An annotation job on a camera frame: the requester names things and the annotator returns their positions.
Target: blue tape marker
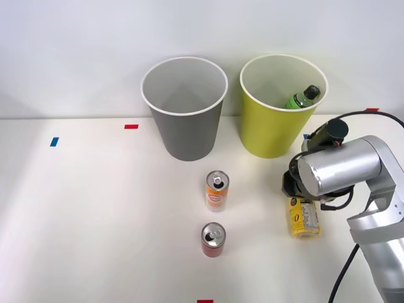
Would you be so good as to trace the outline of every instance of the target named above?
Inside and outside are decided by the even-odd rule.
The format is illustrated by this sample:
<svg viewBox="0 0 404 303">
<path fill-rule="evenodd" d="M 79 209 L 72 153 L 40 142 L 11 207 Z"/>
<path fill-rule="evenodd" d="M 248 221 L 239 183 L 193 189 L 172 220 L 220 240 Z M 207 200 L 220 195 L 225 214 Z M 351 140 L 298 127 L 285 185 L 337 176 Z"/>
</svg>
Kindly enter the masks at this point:
<svg viewBox="0 0 404 303">
<path fill-rule="evenodd" d="M 58 141 L 59 141 L 59 137 L 54 137 L 52 139 L 52 142 L 50 143 L 50 147 L 55 147 L 57 145 Z"/>
</svg>

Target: paper cup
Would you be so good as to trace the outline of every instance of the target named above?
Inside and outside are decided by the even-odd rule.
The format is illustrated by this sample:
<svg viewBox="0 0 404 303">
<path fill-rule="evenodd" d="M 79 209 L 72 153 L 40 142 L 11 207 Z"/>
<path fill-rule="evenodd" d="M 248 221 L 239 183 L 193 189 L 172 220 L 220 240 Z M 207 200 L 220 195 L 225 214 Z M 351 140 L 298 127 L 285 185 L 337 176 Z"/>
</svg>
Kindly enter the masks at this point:
<svg viewBox="0 0 404 303">
<path fill-rule="evenodd" d="M 249 61 L 242 69 L 241 141 L 262 158 L 287 153 L 316 107 L 328 92 L 324 73 L 313 63 L 290 55 L 270 54 Z M 316 85 L 320 95 L 305 109 L 283 109 L 288 99 Z"/>
<path fill-rule="evenodd" d="M 198 57 L 172 58 L 145 74 L 141 94 L 173 157 L 194 161 L 209 154 L 227 88 L 223 70 Z"/>
</svg>

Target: yellow paper cup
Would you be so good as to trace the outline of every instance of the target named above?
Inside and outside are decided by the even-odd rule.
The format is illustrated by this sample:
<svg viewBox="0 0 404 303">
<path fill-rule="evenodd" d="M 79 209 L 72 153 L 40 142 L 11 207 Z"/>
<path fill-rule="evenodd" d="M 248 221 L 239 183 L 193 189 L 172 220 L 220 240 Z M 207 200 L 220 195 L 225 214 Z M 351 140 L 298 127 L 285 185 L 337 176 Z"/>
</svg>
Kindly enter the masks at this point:
<svg viewBox="0 0 404 303">
<path fill-rule="evenodd" d="M 270 54 L 249 61 L 242 69 L 241 141 L 261 158 L 287 153 L 303 126 L 328 92 L 324 73 L 313 63 L 290 55 Z M 320 89 L 316 103 L 305 109 L 284 109 L 288 99 L 309 85 Z"/>
</svg>

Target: red can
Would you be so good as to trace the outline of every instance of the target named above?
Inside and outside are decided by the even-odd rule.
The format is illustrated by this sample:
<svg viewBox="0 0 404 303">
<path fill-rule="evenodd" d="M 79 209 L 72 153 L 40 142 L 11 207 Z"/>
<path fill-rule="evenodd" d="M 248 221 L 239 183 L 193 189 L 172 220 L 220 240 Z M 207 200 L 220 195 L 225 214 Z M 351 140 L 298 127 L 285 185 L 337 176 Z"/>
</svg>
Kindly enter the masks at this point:
<svg viewBox="0 0 404 303">
<path fill-rule="evenodd" d="M 202 251 L 211 258 L 219 256 L 226 241 L 226 231 L 219 223 L 211 222 L 202 228 Z"/>
</svg>

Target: bottle cap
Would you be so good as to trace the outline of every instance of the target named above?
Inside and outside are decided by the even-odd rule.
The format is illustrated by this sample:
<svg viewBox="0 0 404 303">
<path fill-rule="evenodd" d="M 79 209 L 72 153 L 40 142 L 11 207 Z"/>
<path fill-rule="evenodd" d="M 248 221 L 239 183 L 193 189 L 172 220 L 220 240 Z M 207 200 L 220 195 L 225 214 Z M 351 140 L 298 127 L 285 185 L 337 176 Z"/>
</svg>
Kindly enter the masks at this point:
<svg viewBox="0 0 404 303">
<path fill-rule="evenodd" d="M 306 98 L 314 100 L 314 98 L 316 98 L 320 94 L 320 90 L 315 85 L 310 85 L 306 88 L 303 94 L 306 96 Z"/>
</svg>

